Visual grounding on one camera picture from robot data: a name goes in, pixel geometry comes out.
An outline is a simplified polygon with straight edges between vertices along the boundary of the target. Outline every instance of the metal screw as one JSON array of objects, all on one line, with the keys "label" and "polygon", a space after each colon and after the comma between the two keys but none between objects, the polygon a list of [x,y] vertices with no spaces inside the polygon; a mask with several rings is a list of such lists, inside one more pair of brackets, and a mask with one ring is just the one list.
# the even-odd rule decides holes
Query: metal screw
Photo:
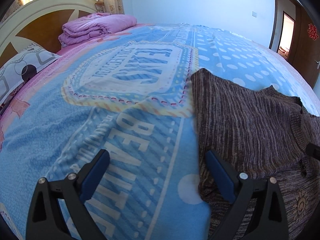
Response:
[{"label": "metal screw", "polygon": [[244,172],[241,172],[241,173],[239,174],[239,177],[240,177],[241,179],[247,179],[247,178],[249,178],[248,174],[246,174],[246,173],[244,173]]},{"label": "metal screw", "polygon": [[38,180],[39,184],[44,184],[45,183],[45,177],[42,177]]},{"label": "metal screw", "polygon": [[275,177],[271,177],[271,178],[270,178],[270,182],[271,182],[272,184],[276,184],[276,183],[277,183],[277,180],[276,180]]},{"label": "metal screw", "polygon": [[75,179],[77,177],[77,174],[75,174],[75,173],[70,173],[69,175],[68,175],[68,179],[69,180],[73,180],[73,179]]}]

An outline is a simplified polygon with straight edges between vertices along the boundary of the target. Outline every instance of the pink blanket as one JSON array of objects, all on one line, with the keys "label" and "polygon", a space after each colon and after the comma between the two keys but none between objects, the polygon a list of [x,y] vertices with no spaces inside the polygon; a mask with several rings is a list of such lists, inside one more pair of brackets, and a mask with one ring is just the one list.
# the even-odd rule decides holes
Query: pink blanket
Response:
[{"label": "pink blanket", "polygon": [[120,32],[136,24],[137,19],[131,15],[95,13],[64,24],[63,33],[58,39],[62,47],[66,47],[109,33]]}]

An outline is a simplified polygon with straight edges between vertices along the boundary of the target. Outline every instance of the headboard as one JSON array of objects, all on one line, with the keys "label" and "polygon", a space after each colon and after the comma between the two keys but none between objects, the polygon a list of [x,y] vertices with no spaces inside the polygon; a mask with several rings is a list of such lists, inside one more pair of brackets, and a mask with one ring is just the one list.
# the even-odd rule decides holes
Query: headboard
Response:
[{"label": "headboard", "polygon": [[0,25],[0,68],[34,42],[56,53],[62,25],[95,13],[96,0],[33,0]]}]

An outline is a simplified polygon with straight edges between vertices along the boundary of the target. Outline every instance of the door handle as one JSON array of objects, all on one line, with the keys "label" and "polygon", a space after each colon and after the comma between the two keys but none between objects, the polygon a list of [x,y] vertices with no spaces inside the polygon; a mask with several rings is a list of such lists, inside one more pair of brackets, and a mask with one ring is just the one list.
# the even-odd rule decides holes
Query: door handle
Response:
[{"label": "door handle", "polygon": [[319,69],[319,67],[320,67],[320,60],[319,60],[319,61],[316,61],[316,60],[315,60],[315,62],[317,62],[317,63],[318,63],[318,65],[317,65],[317,69]]}]

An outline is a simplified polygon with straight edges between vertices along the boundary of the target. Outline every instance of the red door decoration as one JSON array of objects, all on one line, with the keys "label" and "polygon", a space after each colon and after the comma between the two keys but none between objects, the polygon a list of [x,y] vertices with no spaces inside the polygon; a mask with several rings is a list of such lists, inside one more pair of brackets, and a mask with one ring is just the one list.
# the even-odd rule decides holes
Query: red door decoration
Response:
[{"label": "red door decoration", "polygon": [[308,33],[309,37],[312,38],[314,41],[319,38],[319,35],[317,34],[317,28],[312,23],[309,24]]}]

